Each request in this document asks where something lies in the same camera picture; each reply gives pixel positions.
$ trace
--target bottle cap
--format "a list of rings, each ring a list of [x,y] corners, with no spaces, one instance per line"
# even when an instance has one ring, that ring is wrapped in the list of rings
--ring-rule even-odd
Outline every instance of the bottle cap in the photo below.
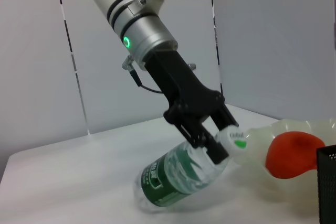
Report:
[[[220,142],[231,157],[245,153],[247,142],[244,133],[239,127],[230,125],[216,135],[216,141]]]

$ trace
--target translucent plastic object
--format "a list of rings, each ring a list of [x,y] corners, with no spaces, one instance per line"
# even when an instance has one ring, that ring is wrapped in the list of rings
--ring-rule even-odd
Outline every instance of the translucent plastic object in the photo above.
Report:
[[[317,171],[310,170],[291,179],[274,178],[265,168],[268,148],[273,139],[284,132],[301,131],[320,138],[326,146],[336,144],[336,120],[299,122],[282,120],[245,133],[248,149],[244,156],[234,158],[243,166],[246,180],[268,198],[285,200],[294,204],[318,206]]]

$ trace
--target plastic bottle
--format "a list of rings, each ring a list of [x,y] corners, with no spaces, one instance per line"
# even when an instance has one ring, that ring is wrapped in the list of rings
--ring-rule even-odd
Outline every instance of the plastic bottle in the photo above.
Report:
[[[246,148],[243,132],[229,126],[219,132],[220,142],[229,157],[215,165],[205,148],[194,149],[183,142],[147,166],[135,179],[134,197],[146,212],[163,211],[177,201],[211,184],[225,169],[228,160]]]

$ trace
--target white table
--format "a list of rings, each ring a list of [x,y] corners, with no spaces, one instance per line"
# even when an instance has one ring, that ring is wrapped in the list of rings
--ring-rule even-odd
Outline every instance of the white table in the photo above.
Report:
[[[229,106],[243,130],[276,120]],[[212,122],[206,123],[215,133]],[[229,163],[223,176],[181,202],[178,212],[149,215],[134,204],[142,168],[184,141],[164,119],[23,151],[10,157],[0,184],[0,223],[269,224],[318,223],[282,202],[260,198]]]

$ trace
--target green bottle label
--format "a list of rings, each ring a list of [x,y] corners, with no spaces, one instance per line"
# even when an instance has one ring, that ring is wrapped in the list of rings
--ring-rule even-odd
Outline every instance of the green bottle label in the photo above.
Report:
[[[141,176],[141,186],[146,198],[158,207],[168,207],[188,196],[176,190],[164,171],[164,156],[147,166]]]

